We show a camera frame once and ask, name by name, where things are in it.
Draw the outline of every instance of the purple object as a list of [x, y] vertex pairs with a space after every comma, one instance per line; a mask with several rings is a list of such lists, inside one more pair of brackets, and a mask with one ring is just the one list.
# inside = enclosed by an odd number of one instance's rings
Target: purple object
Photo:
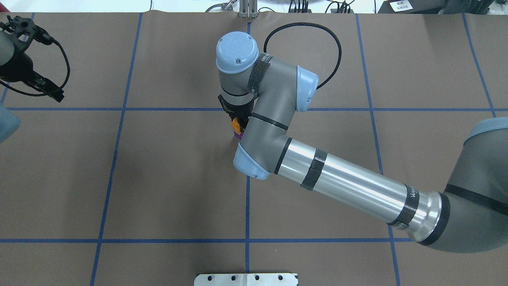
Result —
[[238, 134], [235, 131], [233, 131], [233, 134], [235, 135], [236, 138], [238, 138], [238, 140], [242, 140], [243, 132], [241, 134]]

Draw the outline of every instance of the grid line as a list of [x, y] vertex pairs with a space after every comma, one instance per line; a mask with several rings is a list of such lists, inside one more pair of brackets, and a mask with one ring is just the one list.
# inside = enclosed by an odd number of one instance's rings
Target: grid line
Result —
[[[372, 104], [372, 97], [370, 94], [370, 85], [369, 85], [369, 77], [368, 77], [368, 73], [367, 73], [367, 64], [365, 62], [365, 51], [363, 49], [362, 32], [360, 29], [360, 18], [358, 16], [358, 14], [355, 14], [355, 17], [356, 17], [356, 26], [357, 26], [357, 30], [358, 30], [358, 40], [359, 40], [359, 44], [360, 44], [360, 54], [362, 56], [363, 74], [365, 77], [365, 88], [367, 89], [367, 99], [369, 101], [370, 120], [372, 122], [372, 132], [374, 134], [374, 144], [376, 147], [377, 163], [379, 166], [379, 173], [381, 175], [384, 175], [383, 163], [381, 161], [381, 152], [379, 150], [379, 140], [377, 138], [377, 129], [376, 129], [376, 122], [375, 122], [375, 117], [374, 117], [374, 107]], [[393, 269], [395, 271], [395, 281], [397, 283], [397, 286], [400, 286], [400, 275], [399, 275], [399, 267], [398, 267], [398, 263], [397, 263], [397, 253], [395, 251], [395, 241], [394, 241], [394, 237], [393, 237], [392, 228], [390, 226], [388, 226], [388, 233], [390, 235], [390, 247], [392, 250], [392, 260], [393, 260]]]
[[492, 117], [496, 117], [496, 112], [494, 111], [494, 105], [492, 104], [492, 100], [489, 95], [489, 90], [487, 89], [487, 85], [485, 84], [485, 79], [483, 78], [482, 69], [480, 68], [480, 64], [478, 62], [476, 53], [474, 51], [473, 42], [471, 41], [471, 35], [469, 34], [469, 27], [467, 26], [466, 14], [462, 12], [462, 20], [464, 21], [464, 28], [466, 29], [467, 40], [469, 42], [469, 48], [471, 49], [471, 53], [473, 55], [474, 64], [477, 67], [478, 75], [480, 76], [480, 80], [482, 81], [483, 90], [485, 91], [485, 96], [487, 97], [487, 101], [489, 102], [490, 111], [492, 112]]
[[2, 94], [2, 98], [0, 99], [0, 104], [4, 103], [5, 97], [7, 96], [7, 92], [9, 91], [8, 88], [4, 88], [4, 93]]
[[[249, 243], [380, 243], [391, 242], [391, 238], [249, 238]], [[412, 242], [410, 238], [394, 238], [395, 242]], [[201, 243], [245, 243], [243, 238], [211, 239], [102, 239], [102, 244], [201, 244]], [[99, 239], [61, 238], [2, 238], [0, 243], [93, 243]]]
[[127, 99], [129, 98], [129, 89], [130, 89], [130, 86], [131, 86], [132, 70], [134, 68], [134, 60], [136, 58], [136, 49], [137, 49], [137, 46], [138, 46], [139, 31], [141, 29], [141, 20], [142, 19], [143, 19], [143, 13], [139, 13], [138, 29], [136, 31], [136, 38], [134, 40], [134, 48], [133, 48], [133, 51], [132, 51], [131, 66], [130, 66], [129, 75], [128, 75], [128, 78], [127, 78], [127, 85], [125, 87], [125, 96], [123, 98], [122, 114], [120, 116], [120, 123], [118, 125], [118, 133], [116, 135], [115, 150], [113, 152], [113, 162], [111, 163], [111, 171], [109, 173], [108, 189], [106, 191], [106, 199], [105, 199], [105, 202], [104, 202], [104, 209], [103, 209], [102, 219], [101, 219], [101, 228], [99, 230], [99, 240], [97, 241], [97, 249], [96, 249], [95, 260], [93, 262], [92, 275], [91, 275], [91, 279], [90, 279], [90, 286], [93, 286], [94, 283], [95, 283], [95, 277], [96, 277], [96, 273], [97, 273], [97, 266], [99, 264], [99, 256], [101, 254], [102, 237], [104, 235], [104, 225], [106, 224], [106, 215], [108, 213], [109, 197], [111, 195], [111, 187], [112, 187], [112, 184], [113, 184], [113, 173], [114, 173], [115, 167], [116, 167], [116, 158], [117, 158], [117, 155], [118, 155], [118, 145], [120, 143], [120, 136], [121, 136], [122, 128], [123, 128], [123, 119], [125, 117], [125, 108], [127, 106]]
[[[250, 35], [251, 22], [247, 23], [247, 34]], [[245, 273], [250, 273], [250, 177], [245, 181]]]
[[[6, 107], [11, 111], [122, 111], [122, 107]], [[479, 112], [508, 111], [508, 108], [418, 108], [418, 107], [315, 107], [308, 111], [426, 111]], [[215, 107], [126, 107], [125, 111], [223, 111]]]

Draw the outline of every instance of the light blue cap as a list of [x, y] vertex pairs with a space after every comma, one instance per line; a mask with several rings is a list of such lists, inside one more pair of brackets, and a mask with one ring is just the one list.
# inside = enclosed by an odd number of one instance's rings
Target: light blue cap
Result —
[[309, 108], [318, 86], [319, 77], [300, 66], [297, 67], [296, 111], [305, 112]]
[[256, 179], [266, 180], [268, 175], [270, 175], [270, 172], [259, 166], [259, 164], [247, 154], [240, 143], [238, 143], [238, 148], [236, 149], [233, 165], [240, 172]]
[[0, 104], [0, 143], [11, 136], [20, 124], [19, 118]]
[[508, 128], [508, 117], [489, 118], [480, 121], [478, 124], [476, 124], [473, 127], [473, 130], [471, 130], [471, 134], [466, 139], [466, 141], [468, 141], [471, 137], [476, 136], [478, 134], [506, 128]]
[[227, 74], [240, 73], [250, 68], [259, 56], [256, 40], [244, 32], [225, 34], [217, 43], [217, 68]]

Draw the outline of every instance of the black tape band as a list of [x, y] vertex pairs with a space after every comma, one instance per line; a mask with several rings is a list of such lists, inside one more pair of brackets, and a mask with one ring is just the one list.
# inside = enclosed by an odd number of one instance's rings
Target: black tape band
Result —
[[446, 185], [444, 191], [508, 216], [508, 205], [493, 198], [450, 184]]
[[288, 151], [289, 145], [291, 144], [291, 140], [293, 140], [291, 137], [288, 138], [288, 141], [286, 141], [286, 145], [284, 145], [284, 149], [282, 150], [282, 153], [280, 154], [279, 161], [277, 162], [277, 166], [275, 167], [275, 171], [273, 171], [274, 174], [279, 173], [280, 165], [282, 165], [282, 161], [284, 160], [284, 156], [286, 152]]
[[263, 116], [261, 114], [257, 114], [257, 113], [253, 112], [253, 113], [250, 114], [250, 116], [255, 117], [255, 118], [259, 119], [259, 120], [263, 120], [264, 122], [267, 122], [267, 123], [270, 123], [272, 125], [275, 125], [275, 126], [277, 126], [279, 128], [282, 128], [282, 129], [284, 129], [286, 131], [289, 129], [289, 126], [286, 126], [286, 125], [284, 125], [284, 124], [282, 124], [280, 122], [272, 120], [272, 119], [270, 119], [268, 117], [265, 117], [265, 116]]
[[403, 230], [409, 227], [409, 223], [415, 217], [416, 210], [418, 209], [418, 203], [420, 202], [420, 194], [415, 188], [406, 185], [407, 195], [404, 207], [400, 211], [399, 216], [392, 222], [387, 223], [392, 225], [399, 230]]
[[261, 85], [261, 81], [263, 77], [265, 77], [265, 73], [270, 67], [269, 61], [273, 57], [267, 53], [262, 53], [259, 55], [258, 59], [252, 66], [252, 70], [249, 76], [249, 82], [247, 84], [247, 90], [254, 94], [254, 97], [258, 96], [259, 86]]
[[432, 233], [426, 239], [419, 242], [421, 245], [429, 246], [436, 242], [441, 237], [441, 234], [443, 234], [448, 224], [448, 219], [450, 218], [450, 200], [448, 200], [445, 194], [439, 193], [439, 196], [441, 196], [441, 213], [439, 214], [439, 220]]
[[223, 90], [225, 93], [227, 93], [227, 94], [229, 94], [229, 95], [231, 95], [231, 96], [236, 96], [236, 97], [239, 97], [239, 96], [244, 96], [244, 95], [249, 94], [248, 92], [246, 92], [246, 93], [244, 93], [244, 94], [232, 94], [232, 93], [229, 93], [227, 90], [225, 90], [225, 89], [222, 87], [222, 85], [221, 85], [220, 87], [222, 88], [222, 90]]
[[323, 166], [325, 166], [325, 160], [328, 152], [323, 151], [319, 148], [316, 148], [316, 152], [314, 153], [314, 159], [310, 164], [309, 171], [303, 179], [301, 187], [312, 191], [314, 186], [316, 185], [319, 177], [321, 176], [321, 171], [323, 170]]

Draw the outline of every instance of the black cable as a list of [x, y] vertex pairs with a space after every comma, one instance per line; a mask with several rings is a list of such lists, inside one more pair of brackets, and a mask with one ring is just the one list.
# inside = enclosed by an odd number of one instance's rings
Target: black cable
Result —
[[56, 90], [54, 91], [50, 91], [50, 92], [46, 92], [46, 93], [40, 93], [40, 94], [35, 94], [35, 93], [26, 93], [26, 92], [23, 92], [21, 90], [17, 90], [11, 86], [9, 86], [8, 84], [6, 84], [5, 82], [1, 81], [0, 80], [0, 84], [7, 87], [8, 89], [14, 91], [14, 92], [17, 92], [17, 93], [20, 93], [20, 94], [23, 94], [23, 95], [28, 95], [28, 96], [46, 96], [46, 95], [50, 95], [50, 94], [53, 94], [55, 92], [59, 92], [61, 91], [67, 84], [67, 82], [69, 81], [69, 77], [71, 75], [71, 65], [69, 65], [69, 59], [67, 58], [67, 54], [65, 53], [62, 45], [60, 45], [60, 43], [53, 39], [53, 43], [55, 43], [55, 45], [57, 45], [59, 48], [60, 48], [60, 51], [62, 51], [62, 55], [64, 56], [63, 58], [65, 59], [65, 64], [67, 65], [67, 75], [65, 76], [65, 80], [63, 81], [63, 84], [57, 88]]
[[346, 1], [342, 2], [342, 5], [340, 5], [340, 13], [345, 13], [346, 12]]
[[475, 14], [478, 14], [480, 12], [480, 8], [482, 8], [482, 5], [484, 2], [485, 2], [485, 0], [480, 0], [480, 3], [478, 4], [477, 12]]
[[340, 46], [339, 38], [332, 32], [332, 30], [328, 29], [327, 27], [325, 27], [323, 25], [319, 25], [319, 24], [316, 24], [316, 23], [295, 22], [295, 23], [286, 24], [286, 25], [280, 26], [277, 29], [273, 30], [266, 37], [265, 44], [263, 46], [263, 52], [266, 52], [266, 47], [268, 45], [268, 41], [270, 40], [270, 38], [273, 35], [275, 35], [276, 32], [284, 30], [284, 29], [289, 28], [289, 27], [295, 27], [295, 26], [309, 26], [309, 27], [316, 27], [316, 28], [320, 28], [322, 30], [325, 30], [326, 32], [328, 32], [333, 37], [333, 39], [335, 40], [335, 43], [337, 43], [337, 47], [339, 49], [339, 56], [337, 58], [337, 64], [335, 65], [335, 68], [333, 69], [332, 73], [320, 85], [318, 85], [318, 87], [316, 88], [316, 89], [319, 89], [322, 86], [324, 86], [335, 75], [335, 73], [337, 72], [337, 69], [339, 68], [339, 65], [340, 65], [340, 59], [342, 58], [342, 47]]
[[328, 12], [328, 9], [330, 8], [330, 6], [332, 6], [334, 3], [337, 3], [337, 10], [339, 10], [340, 3], [337, 1], [331, 1], [331, 3], [328, 4], [328, 7], [326, 7], [325, 14]]
[[222, 7], [222, 4], [215, 4], [215, 5], [211, 6], [210, 8], [206, 9], [205, 13], [208, 13], [208, 12], [210, 12], [212, 9], [214, 9], [214, 8], [219, 8], [219, 7]]
[[295, 7], [296, 7], [296, 2], [295, 0], [291, 0], [291, 2], [289, 2], [289, 9], [288, 9], [288, 13], [291, 13], [291, 5], [295, 3]]
[[270, 7], [261, 7], [261, 8], [259, 8], [259, 9], [258, 9], [258, 12], [259, 12], [261, 9], [268, 9], [268, 10], [271, 10], [271, 11], [275, 12], [275, 11], [274, 11], [272, 8], [270, 8]]

